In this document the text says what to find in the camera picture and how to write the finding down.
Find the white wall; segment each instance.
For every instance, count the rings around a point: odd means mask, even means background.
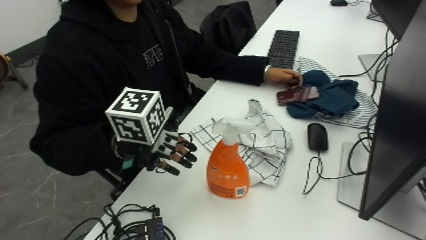
[[[57,0],[0,0],[0,53],[45,36],[58,15]]]

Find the black hoodie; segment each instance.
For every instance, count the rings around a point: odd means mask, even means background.
[[[202,94],[189,83],[186,72],[261,84],[265,57],[238,57],[213,47],[161,0],[143,0],[139,11],[163,50],[170,74],[181,82],[187,105],[194,105]],[[69,175],[119,168],[121,161],[110,148],[113,133],[105,110],[123,87],[149,90],[141,80],[143,70],[126,48],[126,36],[111,24],[114,18],[101,0],[64,3],[37,63],[33,91],[40,124],[30,150]]]

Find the spray bottle nozzle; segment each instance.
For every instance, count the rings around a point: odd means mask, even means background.
[[[211,132],[222,135],[223,144],[231,146],[237,143],[238,134],[249,134],[254,128],[255,124],[246,119],[222,118],[213,124]]]

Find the black backpack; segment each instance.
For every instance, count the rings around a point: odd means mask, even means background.
[[[209,43],[218,48],[239,53],[255,34],[255,25],[247,1],[215,7],[203,18],[199,32]]]

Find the checkered towel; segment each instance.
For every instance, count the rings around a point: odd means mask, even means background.
[[[286,150],[293,145],[290,133],[254,99],[249,100],[249,112],[245,118],[257,125],[250,134],[254,142],[245,134],[239,134],[238,154],[249,168],[250,185],[261,182],[275,186],[286,160]],[[218,120],[209,119],[190,131],[209,151],[213,151],[221,140],[221,136],[211,133],[213,123]]]

